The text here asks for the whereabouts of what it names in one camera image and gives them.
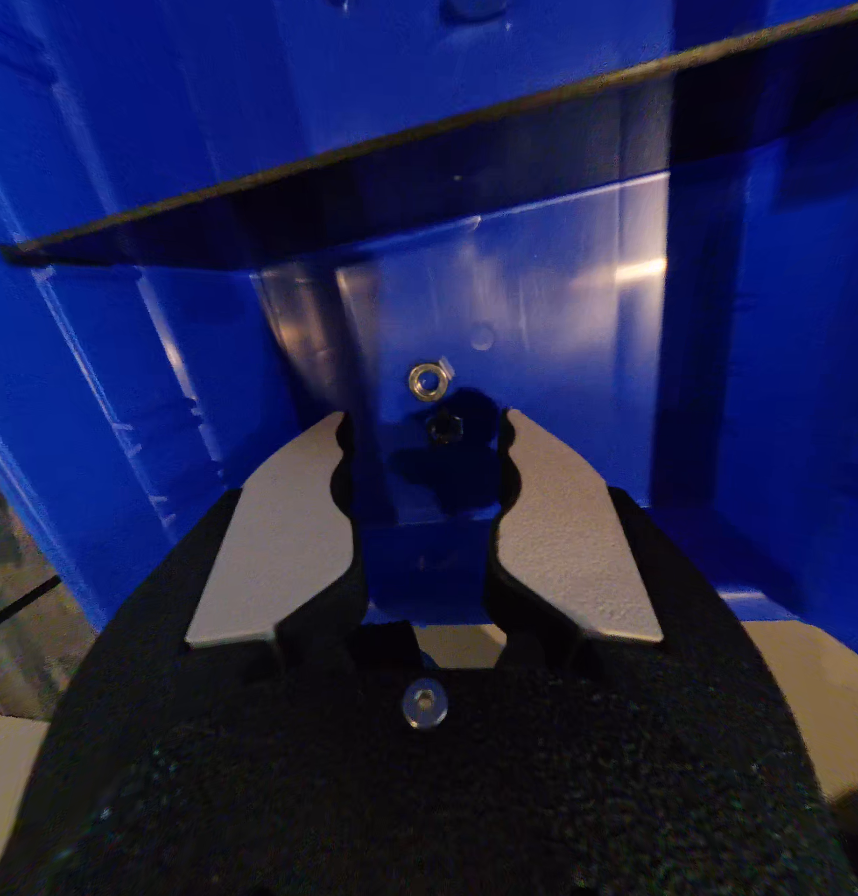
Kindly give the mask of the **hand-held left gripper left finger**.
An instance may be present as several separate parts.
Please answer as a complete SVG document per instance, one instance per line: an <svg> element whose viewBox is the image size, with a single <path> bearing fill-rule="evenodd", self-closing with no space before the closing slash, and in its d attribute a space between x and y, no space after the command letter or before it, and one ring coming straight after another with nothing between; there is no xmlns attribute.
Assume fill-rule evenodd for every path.
<svg viewBox="0 0 858 896"><path fill-rule="evenodd" d="M331 412L266 459L241 496L185 635L192 649L307 651L363 621L354 427Z"/></svg>

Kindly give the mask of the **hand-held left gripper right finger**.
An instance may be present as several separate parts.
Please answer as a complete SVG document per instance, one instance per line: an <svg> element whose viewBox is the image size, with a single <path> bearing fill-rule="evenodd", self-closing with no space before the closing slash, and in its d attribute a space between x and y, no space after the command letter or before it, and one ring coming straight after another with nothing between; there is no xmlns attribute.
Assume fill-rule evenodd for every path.
<svg viewBox="0 0 858 896"><path fill-rule="evenodd" d="M645 647L664 633L603 477L517 409L501 429L486 606L505 631Z"/></svg>

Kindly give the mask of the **blue plastic bin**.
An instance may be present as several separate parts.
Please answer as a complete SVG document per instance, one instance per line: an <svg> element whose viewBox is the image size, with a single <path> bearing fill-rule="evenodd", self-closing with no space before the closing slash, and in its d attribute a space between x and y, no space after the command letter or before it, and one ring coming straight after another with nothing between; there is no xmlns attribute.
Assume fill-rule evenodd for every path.
<svg viewBox="0 0 858 896"><path fill-rule="evenodd" d="M0 2L0 244L856 2ZM450 378L436 402L415 364ZM858 98L265 268L0 255L0 492L98 629L324 414L372 614L473 623L518 409L747 618L858 653ZM462 439L433 444L447 409Z"/></svg>

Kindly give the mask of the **black bin divider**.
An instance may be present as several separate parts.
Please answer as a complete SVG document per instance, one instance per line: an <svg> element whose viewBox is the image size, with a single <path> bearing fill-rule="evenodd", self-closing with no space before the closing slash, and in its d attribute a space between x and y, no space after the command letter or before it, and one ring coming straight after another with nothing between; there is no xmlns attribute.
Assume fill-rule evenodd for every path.
<svg viewBox="0 0 858 896"><path fill-rule="evenodd" d="M17 244L9 265L265 268L800 133L858 98L858 2Z"/></svg>

